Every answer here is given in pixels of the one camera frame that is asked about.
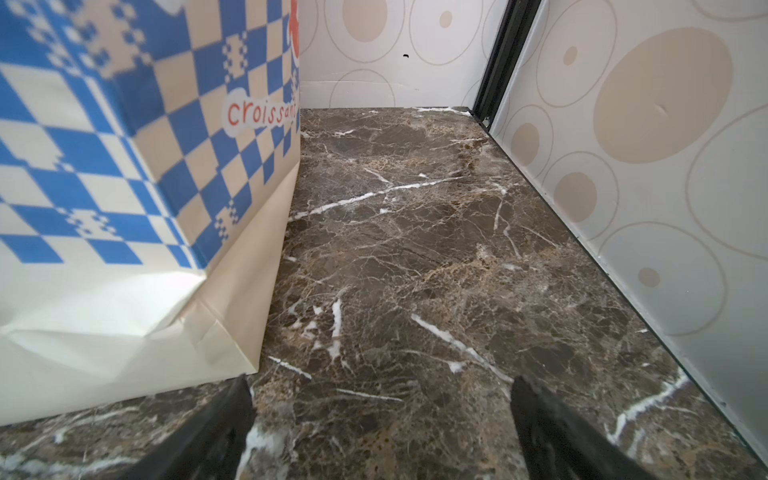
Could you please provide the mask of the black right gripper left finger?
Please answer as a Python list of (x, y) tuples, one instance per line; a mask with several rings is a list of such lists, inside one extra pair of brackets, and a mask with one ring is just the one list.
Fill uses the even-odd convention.
[(256, 412), (244, 375), (122, 473), (124, 479), (234, 479)]

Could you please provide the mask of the blue checkered paper bag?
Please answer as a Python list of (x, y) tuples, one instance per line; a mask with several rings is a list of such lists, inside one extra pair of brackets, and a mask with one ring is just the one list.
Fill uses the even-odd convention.
[(1, 421), (258, 370), (300, 160), (293, 1), (1, 5)]

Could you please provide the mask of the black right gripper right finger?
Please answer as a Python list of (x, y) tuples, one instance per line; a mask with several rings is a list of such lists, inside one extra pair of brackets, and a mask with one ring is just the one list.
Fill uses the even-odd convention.
[(510, 410), (531, 479), (655, 479), (533, 379), (514, 379)]

